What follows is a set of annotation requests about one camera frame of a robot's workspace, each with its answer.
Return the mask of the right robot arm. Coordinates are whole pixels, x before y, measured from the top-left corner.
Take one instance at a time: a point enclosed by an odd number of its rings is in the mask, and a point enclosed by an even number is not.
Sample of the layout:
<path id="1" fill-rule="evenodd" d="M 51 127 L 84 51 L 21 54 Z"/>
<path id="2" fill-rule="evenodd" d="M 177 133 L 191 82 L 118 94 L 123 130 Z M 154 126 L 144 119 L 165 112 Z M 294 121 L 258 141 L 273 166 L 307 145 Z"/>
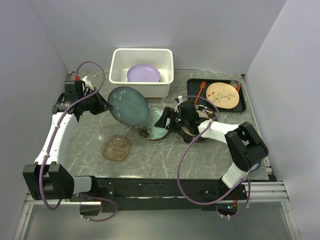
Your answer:
<path id="1" fill-rule="evenodd" d="M 175 109 L 166 107 L 155 127 L 179 132 L 187 129 L 194 139 L 213 139 L 228 146 L 232 164 L 221 178 L 219 195 L 224 199 L 232 198 L 236 185 L 269 155 L 266 144 L 249 122 L 227 124 L 216 121 L 215 114 L 200 116 L 197 107 L 189 100 L 183 101 Z"/>

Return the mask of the black plate with colored squares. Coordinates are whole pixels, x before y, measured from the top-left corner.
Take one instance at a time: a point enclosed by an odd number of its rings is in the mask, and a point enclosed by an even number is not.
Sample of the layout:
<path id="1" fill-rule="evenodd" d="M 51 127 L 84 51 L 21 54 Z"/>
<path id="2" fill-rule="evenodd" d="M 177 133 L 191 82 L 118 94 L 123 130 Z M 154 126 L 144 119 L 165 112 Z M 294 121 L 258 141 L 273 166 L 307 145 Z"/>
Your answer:
<path id="1" fill-rule="evenodd" d="M 195 104 L 194 106 L 200 118 L 209 120 L 216 116 L 210 108 L 204 105 Z M 181 130 L 178 133 L 183 138 L 183 141 L 188 144 L 196 137 L 196 135 L 191 134 L 186 127 L 181 127 Z"/>

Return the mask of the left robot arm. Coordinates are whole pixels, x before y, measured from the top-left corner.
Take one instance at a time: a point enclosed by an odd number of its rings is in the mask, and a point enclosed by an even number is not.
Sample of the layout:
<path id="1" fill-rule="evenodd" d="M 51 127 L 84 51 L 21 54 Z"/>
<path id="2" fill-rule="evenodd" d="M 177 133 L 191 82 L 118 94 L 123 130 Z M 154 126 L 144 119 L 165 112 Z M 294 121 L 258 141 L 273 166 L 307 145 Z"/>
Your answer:
<path id="1" fill-rule="evenodd" d="M 71 137 L 84 112 L 98 115 L 111 110 L 111 105 L 96 93 L 87 77 L 68 80 L 64 92 L 52 107 L 50 130 L 44 146 L 33 164 L 24 166 L 22 175 L 34 200 L 70 199 L 80 194 L 88 201 L 95 200 L 100 193 L 94 176 L 72 176 L 64 161 Z"/>

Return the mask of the lavender plate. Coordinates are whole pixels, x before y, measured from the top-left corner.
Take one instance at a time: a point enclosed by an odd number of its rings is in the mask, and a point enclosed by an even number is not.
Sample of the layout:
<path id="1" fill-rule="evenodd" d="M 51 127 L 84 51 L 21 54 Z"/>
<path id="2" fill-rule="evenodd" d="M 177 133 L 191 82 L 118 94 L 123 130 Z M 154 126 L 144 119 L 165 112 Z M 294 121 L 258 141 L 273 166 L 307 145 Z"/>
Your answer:
<path id="1" fill-rule="evenodd" d="M 161 74 L 150 64 L 137 64 L 127 71 L 127 80 L 131 83 L 158 83 Z"/>

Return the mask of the dark blue brown-rimmed plate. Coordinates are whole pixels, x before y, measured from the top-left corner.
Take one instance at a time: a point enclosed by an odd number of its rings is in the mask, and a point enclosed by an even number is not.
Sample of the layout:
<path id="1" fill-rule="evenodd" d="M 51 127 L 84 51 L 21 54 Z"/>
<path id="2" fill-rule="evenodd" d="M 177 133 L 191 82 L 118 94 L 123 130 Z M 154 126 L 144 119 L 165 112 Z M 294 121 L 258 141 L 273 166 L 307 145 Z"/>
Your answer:
<path id="1" fill-rule="evenodd" d="M 107 101 L 112 106 L 111 115 L 123 125 L 139 126 L 149 116 L 149 105 L 146 99 L 131 87 L 120 86 L 113 89 Z"/>

